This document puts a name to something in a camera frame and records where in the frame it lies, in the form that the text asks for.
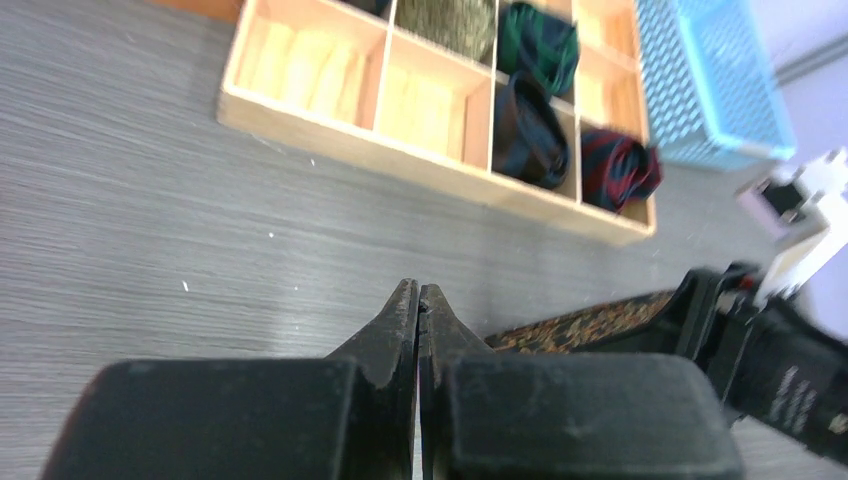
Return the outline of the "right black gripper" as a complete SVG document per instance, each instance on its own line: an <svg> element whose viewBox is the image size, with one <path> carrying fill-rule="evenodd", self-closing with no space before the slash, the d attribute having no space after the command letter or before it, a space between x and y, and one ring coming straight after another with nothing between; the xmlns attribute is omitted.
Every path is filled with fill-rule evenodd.
<svg viewBox="0 0 848 480"><path fill-rule="evenodd" d="M812 453L847 461L847 346L794 304L753 302L758 269L699 268L646 324L583 346L585 352L663 353L707 375L727 416L751 417Z"/></svg>

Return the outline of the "black key pattern tie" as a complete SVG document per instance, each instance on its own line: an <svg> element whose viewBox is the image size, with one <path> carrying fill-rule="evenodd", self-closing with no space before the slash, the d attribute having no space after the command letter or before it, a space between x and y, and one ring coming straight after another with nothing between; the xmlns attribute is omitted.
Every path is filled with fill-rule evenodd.
<svg viewBox="0 0 848 480"><path fill-rule="evenodd" d="M661 290L593 305L492 334L485 343L501 353L569 353L646 326L672 296L671 290Z"/></svg>

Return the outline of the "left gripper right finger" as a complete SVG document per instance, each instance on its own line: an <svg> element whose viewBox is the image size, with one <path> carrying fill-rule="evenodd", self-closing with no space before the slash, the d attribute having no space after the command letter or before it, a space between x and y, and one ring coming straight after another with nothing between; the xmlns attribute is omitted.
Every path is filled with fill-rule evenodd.
<svg viewBox="0 0 848 480"><path fill-rule="evenodd" d="M436 285L419 300L427 479L741 479L706 376L663 354L500 354Z"/></svg>

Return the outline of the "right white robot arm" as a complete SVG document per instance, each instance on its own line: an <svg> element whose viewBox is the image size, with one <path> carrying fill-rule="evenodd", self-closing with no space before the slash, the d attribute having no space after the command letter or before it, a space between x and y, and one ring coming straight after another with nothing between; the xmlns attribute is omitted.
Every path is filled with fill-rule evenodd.
<svg viewBox="0 0 848 480"><path fill-rule="evenodd" d="M847 345L795 305L799 289L847 243L847 151L779 167L737 200L769 231L766 269L694 269L646 324L590 352L665 353L708 376L729 419L750 417L829 460L847 460Z"/></svg>

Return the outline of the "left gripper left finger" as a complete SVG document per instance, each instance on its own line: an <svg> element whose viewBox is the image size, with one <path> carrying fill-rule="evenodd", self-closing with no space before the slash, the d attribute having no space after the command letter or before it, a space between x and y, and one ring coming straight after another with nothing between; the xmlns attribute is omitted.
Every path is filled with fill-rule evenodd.
<svg viewBox="0 0 848 480"><path fill-rule="evenodd" d="M322 358L132 359L70 411L45 479L407 479L419 287Z"/></svg>

